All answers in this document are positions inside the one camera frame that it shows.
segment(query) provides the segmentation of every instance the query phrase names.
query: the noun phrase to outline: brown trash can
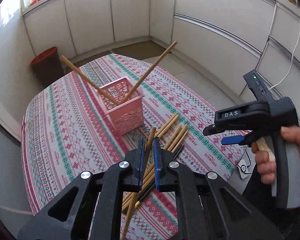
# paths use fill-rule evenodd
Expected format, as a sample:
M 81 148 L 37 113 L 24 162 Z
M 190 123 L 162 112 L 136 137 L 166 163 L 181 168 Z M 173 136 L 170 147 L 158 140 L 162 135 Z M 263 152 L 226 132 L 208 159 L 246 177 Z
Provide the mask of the brown trash can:
M 30 65 L 45 88 L 65 75 L 57 47 L 52 47 L 42 52 L 31 61 Z

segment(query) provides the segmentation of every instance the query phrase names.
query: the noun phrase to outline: table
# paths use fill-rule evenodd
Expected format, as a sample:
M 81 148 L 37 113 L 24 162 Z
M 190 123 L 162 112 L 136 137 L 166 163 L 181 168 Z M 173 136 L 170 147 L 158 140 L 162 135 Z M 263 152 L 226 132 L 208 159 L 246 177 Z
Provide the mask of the table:
M 149 64 L 111 54 L 81 67 L 95 84 L 102 86 L 128 76 L 136 82 Z M 216 109 L 199 95 L 156 67 L 144 80 L 144 124 L 119 137 L 102 111 L 96 91 L 74 72 L 62 77 L 30 102 L 22 123 L 22 159 L 26 191 L 34 214 L 82 171 L 103 172 L 135 149 L 151 127 L 158 129 L 174 113 L 179 120 L 160 140 L 164 145 L 177 125 L 188 125 L 189 134 L 178 161 L 193 171 L 215 171 L 227 180 L 241 159 L 245 147 L 223 146 L 226 131 L 203 136 L 213 123 Z M 122 216 L 122 227 L 125 216 Z M 128 239 L 168 239 L 178 230 L 174 193 L 153 191 L 134 213 Z

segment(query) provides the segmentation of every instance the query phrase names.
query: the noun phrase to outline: hand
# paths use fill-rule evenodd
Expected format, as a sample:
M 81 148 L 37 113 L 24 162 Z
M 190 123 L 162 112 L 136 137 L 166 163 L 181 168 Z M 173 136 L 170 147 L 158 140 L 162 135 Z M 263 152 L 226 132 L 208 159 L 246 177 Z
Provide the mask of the hand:
M 281 136 L 288 142 L 296 143 L 300 154 L 300 128 L 297 126 L 281 127 Z M 264 184 L 271 184 L 275 180 L 276 163 L 269 161 L 269 154 L 266 151 L 259 151 L 257 143 L 251 145 L 255 154 L 257 171 L 261 175 Z

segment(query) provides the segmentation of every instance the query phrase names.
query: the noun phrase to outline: green stripe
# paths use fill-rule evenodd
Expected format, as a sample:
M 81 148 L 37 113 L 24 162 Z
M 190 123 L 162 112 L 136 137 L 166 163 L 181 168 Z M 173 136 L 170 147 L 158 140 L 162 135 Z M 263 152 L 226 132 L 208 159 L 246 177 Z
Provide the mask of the green stripe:
M 66 174 L 69 176 L 69 180 L 72 181 L 75 178 L 75 176 L 73 175 L 72 170 L 70 168 L 70 163 L 68 162 L 68 156 L 66 154 L 66 151 L 65 151 L 65 148 L 63 145 L 61 133 L 59 131 L 57 113 L 56 113 L 56 108 L 54 106 L 52 86 L 49 86 L 49 95 L 50 95 L 50 105 L 51 105 L 51 112 L 52 112 L 53 128 L 54 128 L 54 132 L 56 134 L 60 155 L 62 157 L 63 166 L 66 169 Z
M 162 206 L 159 204 L 159 202 L 153 197 L 153 195 L 150 195 L 151 200 L 161 209 L 161 211 L 176 225 L 178 226 L 178 222 L 173 219 L 172 216 L 170 216 L 165 208 L 162 208 Z
M 117 60 L 113 55 L 108 55 L 116 64 L 118 64 L 126 73 L 129 74 L 134 80 L 139 80 L 139 77 L 135 75 L 132 71 L 130 71 L 125 65 L 123 65 L 119 60 Z M 159 102 L 161 102 L 171 113 L 178 113 L 179 114 L 179 120 L 184 125 L 188 125 L 188 130 L 192 132 L 194 136 L 196 136 L 203 145 L 207 147 L 207 149 L 217 158 L 218 161 L 221 162 L 225 168 L 230 171 L 231 173 L 234 171 L 234 167 L 231 165 L 231 163 L 228 162 L 226 158 L 212 145 L 208 139 L 206 139 L 202 132 L 199 131 L 196 127 L 194 127 L 189 120 L 187 120 L 181 113 L 178 112 L 176 108 L 174 108 L 172 105 L 168 103 L 159 93 L 157 93 L 152 87 L 150 87 L 146 82 L 141 83 L 142 86 L 151 94 L 153 95 Z
M 82 82 L 81 82 L 81 79 L 78 79 L 78 81 L 79 81 L 79 83 L 80 83 L 80 85 L 81 85 L 81 87 L 82 87 L 82 90 L 83 90 L 83 92 L 84 92 L 86 98 L 88 99 L 89 105 L 91 106 L 91 108 L 92 108 L 92 110 L 93 110 L 95 116 L 98 118 L 98 120 L 99 120 L 99 122 L 100 122 L 100 124 L 101 124 L 101 126 L 102 126 L 102 128 L 103 128 L 103 130 L 106 132 L 106 134 L 107 134 L 109 140 L 111 141 L 112 145 L 113 145 L 114 148 L 117 150 L 117 152 L 120 154 L 121 159 L 123 160 L 123 159 L 124 159 L 124 155 L 122 154 L 122 152 L 120 151 L 120 149 L 117 147 L 116 142 L 115 142 L 115 141 L 113 140 L 113 138 L 110 136 L 110 134 L 109 134 L 109 132 L 108 132 L 108 130 L 107 130 L 107 127 L 103 124 L 102 119 L 101 119 L 100 116 L 99 116 L 99 113 L 96 112 L 96 110 L 95 110 L 93 104 L 91 103 L 91 101 L 90 101 L 90 99 L 89 99 L 89 97 L 88 97 L 87 91 L 85 90 L 85 88 L 84 88 L 84 86 L 83 86 L 83 84 L 82 84 Z

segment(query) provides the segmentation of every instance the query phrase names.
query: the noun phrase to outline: plastic basket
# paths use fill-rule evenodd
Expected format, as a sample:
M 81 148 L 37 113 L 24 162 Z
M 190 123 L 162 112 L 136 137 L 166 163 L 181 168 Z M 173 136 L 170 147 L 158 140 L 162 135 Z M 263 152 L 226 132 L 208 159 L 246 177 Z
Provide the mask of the plastic basket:
M 119 78 L 101 87 L 108 95 L 113 96 L 119 103 L 133 87 L 128 77 Z M 103 111 L 108 115 L 119 136 L 122 136 L 144 123 L 142 98 L 145 95 L 137 89 L 131 98 L 117 106 L 103 95 L 98 94 Z

